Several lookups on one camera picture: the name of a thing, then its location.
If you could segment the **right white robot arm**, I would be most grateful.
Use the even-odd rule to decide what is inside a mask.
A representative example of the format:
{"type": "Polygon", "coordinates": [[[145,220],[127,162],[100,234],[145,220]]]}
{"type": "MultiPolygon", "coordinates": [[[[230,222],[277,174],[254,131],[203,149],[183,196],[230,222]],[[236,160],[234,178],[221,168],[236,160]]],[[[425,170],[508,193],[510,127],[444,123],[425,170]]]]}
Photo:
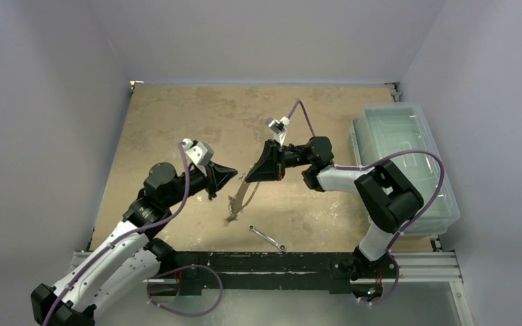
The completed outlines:
{"type": "Polygon", "coordinates": [[[356,248],[354,267],[360,275],[370,276],[379,270],[395,233],[418,213],[424,199],[391,160],[369,168],[348,168],[334,164],[333,158],[327,137],[312,137],[305,145],[267,140],[245,181],[280,181],[288,168],[307,166],[301,175],[309,189],[358,194],[372,223],[356,248]]]}

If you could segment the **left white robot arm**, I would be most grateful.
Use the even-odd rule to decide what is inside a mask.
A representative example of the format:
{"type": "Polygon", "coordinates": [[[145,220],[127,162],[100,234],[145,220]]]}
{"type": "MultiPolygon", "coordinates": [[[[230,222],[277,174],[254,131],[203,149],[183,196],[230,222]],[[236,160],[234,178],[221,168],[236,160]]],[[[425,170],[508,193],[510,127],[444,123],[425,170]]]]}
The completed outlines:
{"type": "Polygon", "coordinates": [[[142,280],[170,276],[174,249],[157,234],[184,207],[188,197],[204,190],[210,198],[237,170],[207,163],[187,166],[178,175],[167,162],[154,165],[138,198],[123,219],[81,264],[54,285],[38,285],[31,293],[33,316],[39,325],[94,325],[110,304],[142,280]]]}

